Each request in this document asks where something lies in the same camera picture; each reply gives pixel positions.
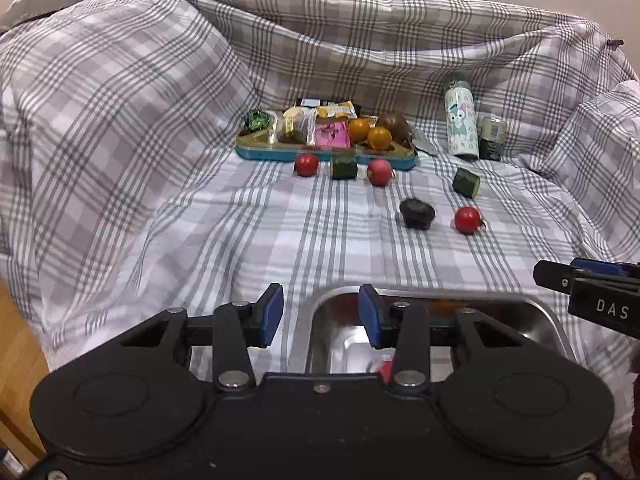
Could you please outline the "green beverage can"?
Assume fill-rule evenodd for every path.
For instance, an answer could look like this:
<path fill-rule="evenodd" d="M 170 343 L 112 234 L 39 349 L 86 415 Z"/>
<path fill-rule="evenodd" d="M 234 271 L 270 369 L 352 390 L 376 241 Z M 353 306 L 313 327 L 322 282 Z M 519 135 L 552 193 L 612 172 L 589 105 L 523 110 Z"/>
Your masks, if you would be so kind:
<path fill-rule="evenodd" d="M 500 162 L 506 145 L 506 122 L 496 116 L 487 115 L 480 122 L 478 152 L 480 159 Z"/>

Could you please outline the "yellow pastry packet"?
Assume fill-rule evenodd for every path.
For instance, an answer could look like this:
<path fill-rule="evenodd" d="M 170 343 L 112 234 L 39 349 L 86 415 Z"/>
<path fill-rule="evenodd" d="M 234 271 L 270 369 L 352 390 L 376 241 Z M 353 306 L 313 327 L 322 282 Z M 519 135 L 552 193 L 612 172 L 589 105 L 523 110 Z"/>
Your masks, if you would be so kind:
<path fill-rule="evenodd" d="M 316 107 L 316 115 L 322 119 L 355 119 L 358 117 L 355 105 L 352 101 L 344 102 L 322 102 Z"/>

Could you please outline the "red tomato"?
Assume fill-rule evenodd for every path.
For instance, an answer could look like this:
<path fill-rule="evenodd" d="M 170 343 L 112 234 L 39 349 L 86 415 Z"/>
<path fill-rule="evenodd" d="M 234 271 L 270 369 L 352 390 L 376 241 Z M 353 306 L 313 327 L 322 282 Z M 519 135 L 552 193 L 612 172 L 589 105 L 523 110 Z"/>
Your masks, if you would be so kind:
<path fill-rule="evenodd" d="M 312 153 L 299 154 L 294 162 L 294 171 L 299 177 L 313 177 L 319 167 L 319 159 Z"/>
<path fill-rule="evenodd" d="M 462 234 L 473 235 L 482 226 L 484 226 L 482 216 L 474 207 L 461 207 L 454 214 L 454 227 Z"/>

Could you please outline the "clear date snack packet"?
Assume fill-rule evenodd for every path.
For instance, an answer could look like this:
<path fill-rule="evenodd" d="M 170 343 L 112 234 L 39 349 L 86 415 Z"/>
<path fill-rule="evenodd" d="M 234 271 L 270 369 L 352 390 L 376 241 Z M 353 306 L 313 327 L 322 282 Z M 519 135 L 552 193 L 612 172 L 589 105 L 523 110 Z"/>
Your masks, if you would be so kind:
<path fill-rule="evenodd" d="M 284 144 L 311 144 L 316 128 L 317 113 L 314 108 L 294 106 L 288 108 L 277 120 L 276 141 Z"/>

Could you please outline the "cartoon cat thermos bottle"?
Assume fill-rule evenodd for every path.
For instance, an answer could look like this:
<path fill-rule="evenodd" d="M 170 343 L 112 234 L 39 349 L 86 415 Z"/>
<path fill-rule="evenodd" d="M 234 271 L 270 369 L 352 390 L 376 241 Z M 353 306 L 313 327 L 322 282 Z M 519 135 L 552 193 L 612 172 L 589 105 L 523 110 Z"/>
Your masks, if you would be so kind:
<path fill-rule="evenodd" d="M 459 158 L 477 160 L 478 133 L 474 98 L 469 83 L 457 73 L 444 82 L 448 152 Z"/>

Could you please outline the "teal gold snack tin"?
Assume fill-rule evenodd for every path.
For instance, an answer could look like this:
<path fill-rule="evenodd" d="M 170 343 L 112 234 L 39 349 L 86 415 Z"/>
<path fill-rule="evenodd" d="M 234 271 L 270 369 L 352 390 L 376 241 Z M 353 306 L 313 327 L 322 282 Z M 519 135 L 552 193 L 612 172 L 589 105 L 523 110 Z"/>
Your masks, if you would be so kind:
<path fill-rule="evenodd" d="M 326 148 L 325 146 L 279 143 L 269 141 L 268 130 L 238 134 L 235 137 L 235 151 L 244 159 L 266 160 L 267 162 L 294 162 L 299 154 L 309 152 L 320 162 L 328 162 L 334 155 L 349 155 L 358 165 L 367 165 L 371 159 L 386 159 L 395 170 L 408 171 L 416 166 L 418 155 L 412 142 L 407 145 L 393 141 L 387 151 L 377 152 L 365 145 L 354 148 Z"/>

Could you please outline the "pink snack packet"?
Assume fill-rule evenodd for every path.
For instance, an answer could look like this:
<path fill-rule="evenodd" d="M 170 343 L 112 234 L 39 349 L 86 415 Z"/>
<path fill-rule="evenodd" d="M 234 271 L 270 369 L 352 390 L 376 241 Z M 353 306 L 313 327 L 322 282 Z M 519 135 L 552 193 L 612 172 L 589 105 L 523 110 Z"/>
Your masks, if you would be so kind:
<path fill-rule="evenodd" d="M 348 125 L 341 120 L 316 125 L 314 144 L 322 148 L 350 148 Z"/>

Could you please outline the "small red radish apple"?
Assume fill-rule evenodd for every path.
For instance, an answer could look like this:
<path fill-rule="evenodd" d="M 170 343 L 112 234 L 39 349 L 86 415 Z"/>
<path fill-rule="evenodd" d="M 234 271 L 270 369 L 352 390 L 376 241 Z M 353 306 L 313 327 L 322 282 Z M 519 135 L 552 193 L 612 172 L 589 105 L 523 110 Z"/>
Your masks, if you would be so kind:
<path fill-rule="evenodd" d="M 394 170 L 386 159 L 372 159 L 367 166 L 367 178 L 373 186 L 384 188 L 390 183 Z"/>

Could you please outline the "large red apple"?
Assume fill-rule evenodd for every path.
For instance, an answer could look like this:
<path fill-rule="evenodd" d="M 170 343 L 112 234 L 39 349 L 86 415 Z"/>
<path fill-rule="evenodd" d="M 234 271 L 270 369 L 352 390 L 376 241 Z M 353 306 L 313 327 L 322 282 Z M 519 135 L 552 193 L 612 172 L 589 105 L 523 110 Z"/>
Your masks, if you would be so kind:
<path fill-rule="evenodd" d="M 385 360 L 378 367 L 378 374 L 381 376 L 382 381 L 388 384 L 390 382 L 390 375 L 392 374 L 393 362 L 391 360 Z"/>

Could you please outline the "orange in tin back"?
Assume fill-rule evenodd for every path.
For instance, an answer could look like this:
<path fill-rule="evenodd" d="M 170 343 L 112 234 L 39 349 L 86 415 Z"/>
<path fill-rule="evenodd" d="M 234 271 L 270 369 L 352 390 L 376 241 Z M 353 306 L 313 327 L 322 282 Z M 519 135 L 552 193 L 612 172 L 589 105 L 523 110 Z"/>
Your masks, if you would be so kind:
<path fill-rule="evenodd" d="M 352 144 L 358 144 L 367 140 L 371 129 L 367 118 L 358 117 L 352 119 L 348 124 L 349 139 Z"/>

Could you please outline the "brown passion fruit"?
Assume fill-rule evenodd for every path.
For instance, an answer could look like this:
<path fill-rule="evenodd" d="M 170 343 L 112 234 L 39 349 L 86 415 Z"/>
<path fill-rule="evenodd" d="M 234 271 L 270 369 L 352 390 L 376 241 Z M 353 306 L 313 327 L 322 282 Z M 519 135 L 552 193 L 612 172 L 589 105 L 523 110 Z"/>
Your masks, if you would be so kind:
<path fill-rule="evenodd" d="M 377 127 L 387 129 L 394 142 L 404 144 L 409 139 L 410 128 L 401 112 L 387 112 L 376 121 Z"/>

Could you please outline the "cucumber piece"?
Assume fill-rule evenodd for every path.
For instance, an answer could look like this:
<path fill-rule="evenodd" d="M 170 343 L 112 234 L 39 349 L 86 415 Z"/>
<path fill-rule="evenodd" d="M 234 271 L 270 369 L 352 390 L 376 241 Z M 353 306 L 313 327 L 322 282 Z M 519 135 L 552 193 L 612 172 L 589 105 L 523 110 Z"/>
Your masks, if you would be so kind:
<path fill-rule="evenodd" d="M 452 180 L 452 188 L 466 198 L 474 198 L 480 190 L 480 176 L 467 169 L 458 168 Z"/>
<path fill-rule="evenodd" d="M 332 155 L 330 159 L 330 178 L 332 180 L 356 180 L 358 164 L 352 155 Z"/>

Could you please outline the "steel tray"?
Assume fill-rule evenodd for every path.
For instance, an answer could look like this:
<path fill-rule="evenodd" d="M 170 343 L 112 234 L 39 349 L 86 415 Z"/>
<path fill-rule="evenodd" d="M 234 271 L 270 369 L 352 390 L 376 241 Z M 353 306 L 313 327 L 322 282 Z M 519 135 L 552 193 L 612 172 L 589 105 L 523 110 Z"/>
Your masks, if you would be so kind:
<path fill-rule="evenodd" d="M 372 348 L 358 315 L 360 285 L 333 283 L 316 290 L 299 307 L 288 356 L 290 373 L 373 373 L 393 357 L 393 349 Z M 430 314 L 431 380 L 441 382 L 453 370 L 449 340 L 443 330 L 459 309 L 473 309 L 517 330 L 524 337 L 571 361 L 575 359 L 563 327 L 538 299 L 516 292 L 427 289 L 378 285 L 388 304 L 414 304 Z"/>

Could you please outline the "orange in tin front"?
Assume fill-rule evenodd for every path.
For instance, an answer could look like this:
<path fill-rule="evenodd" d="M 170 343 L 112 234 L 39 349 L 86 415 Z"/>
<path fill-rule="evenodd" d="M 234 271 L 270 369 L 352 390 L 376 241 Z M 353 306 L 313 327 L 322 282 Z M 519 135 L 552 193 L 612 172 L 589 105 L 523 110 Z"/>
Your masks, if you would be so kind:
<path fill-rule="evenodd" d="M 371 128 L 367 135 L 369 148 L 377 152 L 387 151 L 393 143 L 393 136 L 385 127 Z"/>

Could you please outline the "plaid sofa cover cloth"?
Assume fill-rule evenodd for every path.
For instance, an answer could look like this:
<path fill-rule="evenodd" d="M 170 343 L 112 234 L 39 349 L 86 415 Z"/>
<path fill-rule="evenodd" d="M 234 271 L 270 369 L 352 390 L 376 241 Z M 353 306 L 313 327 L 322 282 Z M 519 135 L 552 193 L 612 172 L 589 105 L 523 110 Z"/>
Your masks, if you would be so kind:
<path fill-rule="evenodd" d="M 639 259 L 639 79 L 572 14 L 478 0 L 85 0 L 1 38 L 1 275 L 50 367 L 167 307 L 284 288 L 261 370 L 337 282 L 522 292 L 611 389 L 604 458 L 631 477 L 638 341 L 537 287 L 541 259 Z M 500 162 L 450 155 L 444 82 L 506 122 Z M 236 154 L 254 108 L 351 100 L 438 149 L 386 188 Z M 480 176 L 466 198 L 458 168 Z M 408 229 L 399 204 L 436 212 Z M 454 227 L 474 207 L 475 234 Z"/>

